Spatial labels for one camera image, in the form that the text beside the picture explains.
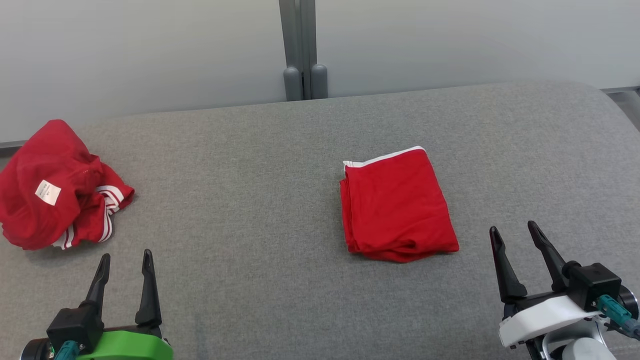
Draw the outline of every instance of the white partition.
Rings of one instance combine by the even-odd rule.
[[[321,0],[329,96],[520,78],[640,85],[638,0]]]
[[[49,119],[285,100],[278,1],[2,0],[0,143]]]

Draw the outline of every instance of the green plastic part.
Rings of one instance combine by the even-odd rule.
[[[76,360],[173,360],[173,349],[153,335],[108,331],[102,334],[93,353]]]

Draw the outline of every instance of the folded red cloth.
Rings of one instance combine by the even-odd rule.
[[[133,194],[67,123],[51,120],[0,173],[3,235],[24,250],[101,242],[113,232],[109,216]]]
[[[447,203],[419,146],[356,163],[344,162],[342,221],[349,252],[409,261],[460,249]]]

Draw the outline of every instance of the floor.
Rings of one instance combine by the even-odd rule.
[[[607,94],[622,111],[627,114],[629,121],[640,131],[640,93],[639,91],[625,91]],[[17,148],[0,148],[0,170],[4,169]]]

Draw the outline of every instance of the gray table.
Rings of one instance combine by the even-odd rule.
[[[640,133],[594,88],[520,82],[138,115],[77,129],[136,189],[106,243],[24,252],[0,241],[0,348],[17,357],[76,306],[111,253],[107,326],[133,322],[156,260],[176,359],[527,359],[497,335],[488,239],[530,293],[550,277],[527,232],[640,291]],[[406,265],[347,252],[342,160],[423,146],[459,253]],[[608,336],[620,359],[638,342]]]

